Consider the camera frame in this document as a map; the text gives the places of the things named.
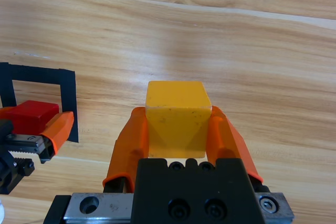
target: screw hole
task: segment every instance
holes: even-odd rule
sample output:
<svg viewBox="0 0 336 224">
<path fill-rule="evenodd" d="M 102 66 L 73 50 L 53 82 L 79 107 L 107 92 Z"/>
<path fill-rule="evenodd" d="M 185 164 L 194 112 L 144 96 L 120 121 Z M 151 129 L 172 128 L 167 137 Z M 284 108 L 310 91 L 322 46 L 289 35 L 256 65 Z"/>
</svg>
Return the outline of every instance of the screw hole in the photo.
<svg viewBox="0 0 336 224">
<path fill-rule="evenodd" d="M 99 200 L 95 196 L 89 196 L 86 197 L 79 205 L 79 210 L 85 214 L 88 215 L 92 212 L 94 212 L 99 205 Z"/>
<path fill-rule="evenodd" d="M 183 221 L 189 217 L 190 206 L 184 199 L 174 199 L 169 202 L 168 211 L 175 221 Z"/>
<path fill-rule="evenodd" d="M 184 166 L 180 162 L 172 162 L 169 168 L 173 170 L 182 170 Z"/>
<path fill-rule="evenodd" d="M 209 162 L 202 162 L 199 164 L 202 170 L 213 170 L 215 169 L 214 166 Z"/>
<path fill-rule="evenodd" d="M 223 220 L 226 216 L 226 206 L 220 199 L 208 199 L 205 202 L 205 212 L 213 220 Z"/>
</svg>

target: table surface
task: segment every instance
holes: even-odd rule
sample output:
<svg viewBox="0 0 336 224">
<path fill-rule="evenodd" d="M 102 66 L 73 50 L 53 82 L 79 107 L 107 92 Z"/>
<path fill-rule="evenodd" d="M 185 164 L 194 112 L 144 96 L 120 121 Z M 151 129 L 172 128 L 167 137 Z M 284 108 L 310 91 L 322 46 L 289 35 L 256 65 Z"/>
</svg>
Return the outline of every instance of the table surface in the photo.
<svg viewBox="0 0 336 224">
<path fill-rule="evenodd" d="M 203 81 L 295 223 L 335 223 L 335 19 L 336 0 L 0 0 L 0 61 L 75 71 L 80 136 L 51 162 L 34 156 L 0 196 L 4 223 L 42 223 L 55 195 L 102 192 L 151 80 Z M 18 102 L 60 103 L 59 86 L 14 85 Z"/>
</svg>

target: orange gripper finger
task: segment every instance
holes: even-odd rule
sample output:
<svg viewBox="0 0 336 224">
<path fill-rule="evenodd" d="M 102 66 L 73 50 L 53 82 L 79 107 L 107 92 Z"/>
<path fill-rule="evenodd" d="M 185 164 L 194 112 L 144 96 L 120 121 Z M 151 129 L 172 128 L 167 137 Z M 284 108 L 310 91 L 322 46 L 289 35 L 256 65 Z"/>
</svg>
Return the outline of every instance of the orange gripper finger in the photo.
<svg viewBox="0 0 336 224">
<path fill-rule="evenodd" d="M 73 112 L 63 112 L 55 115 L 47 124 L 41 135 L 53 143 L 55 155 L 63 143 L 69 138 L 74 122 Z"/>
<path fill-rule="evenodd" d="M 147 158 L 149 137 L 145 107 L 133 109 L 130 119 L 114 145 L 110 167 L 103 186 L 113 179 L 125 177 L 127 190 L 134 192 L 138 161 Z"/>
<path fill-rule="evenodd" d="M 241 158 L 247 174 L 260 182 L 264 181 L 254 166 L 243 137 L 216 106 L 212 107 L 212 115 L 209 119 L 206 155 L 213 165 L 218 158 Z"/>
<path fill-rule="evenodd" d="M 6 119 L 5 114 L 7 111 L 11 110 L 14 107 L 4 107 L 0 108 L 0 119 Z"/>
</svg>

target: yellow cube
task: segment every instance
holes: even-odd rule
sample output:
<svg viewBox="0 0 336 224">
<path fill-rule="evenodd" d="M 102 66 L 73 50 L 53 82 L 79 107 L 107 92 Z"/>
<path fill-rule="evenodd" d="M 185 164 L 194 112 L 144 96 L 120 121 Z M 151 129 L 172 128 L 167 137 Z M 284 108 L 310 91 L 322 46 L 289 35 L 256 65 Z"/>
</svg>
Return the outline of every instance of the yellow cube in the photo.
<svg viewBox="0 0 336 224">
<path fill-rule="evenodd" d="M 149 82 L 146 118 L 150 157 L 204 157 L 211 112 L 200 81 Z"/>
</svg>

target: red block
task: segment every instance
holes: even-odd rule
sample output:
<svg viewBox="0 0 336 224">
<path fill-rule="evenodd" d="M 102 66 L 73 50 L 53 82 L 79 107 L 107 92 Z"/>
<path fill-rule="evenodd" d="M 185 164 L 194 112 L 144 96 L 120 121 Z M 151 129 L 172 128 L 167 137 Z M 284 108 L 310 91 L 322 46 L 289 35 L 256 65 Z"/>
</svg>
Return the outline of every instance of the red block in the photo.
<svg viewBox="0 0 336 224">
<path fill-rule="evenodd" d="M 48 102 L 26 101 L 4 113 L 12 121 L 13 133 L 39 135 L 46 124 L 59 113 L 57 104 Z"/>
</svg>

